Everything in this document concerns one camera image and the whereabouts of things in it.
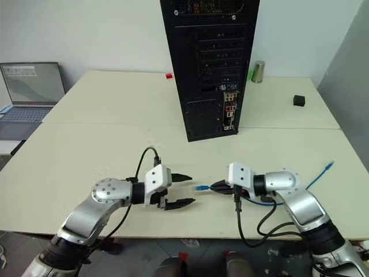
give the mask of table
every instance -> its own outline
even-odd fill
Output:
[[[305,107],[293,106],[296,94]],[[137,72],[88,72],[43,122],[184,127],[174,78]],[[340,128],[310,79],[275,77],[247,84],[239,127]]]
[[[344,237],[368,239],[364,203],[369,195],[369,175],[343,132],[331,129],[240,128],[237,136],[188,143],[183,126],[44,123],[0,172],[0,209],[9,211],[2,213],[0,229],[55,233],[96,181],[134,175],[148,145],[156,146],[173,173],[194,178],[173,184],[170,200],[197,200],[174,211],[135,205],[115,236],[239,238],[231,197],[194,193],[194,186],[224,179],[227,166],[235,161],[258,174],[292,168],[306,185],[334,160],[334,166],[311,192]],[[151,166],[150,155],[144,161],[141,179]],[[248,237],[259,237],[256,225],[268,211],[243,202],[243,228]],[[116,226],[124,212],[122,208],[112,215],[103,235]],[[279,207],[263,230],[288,220]]]

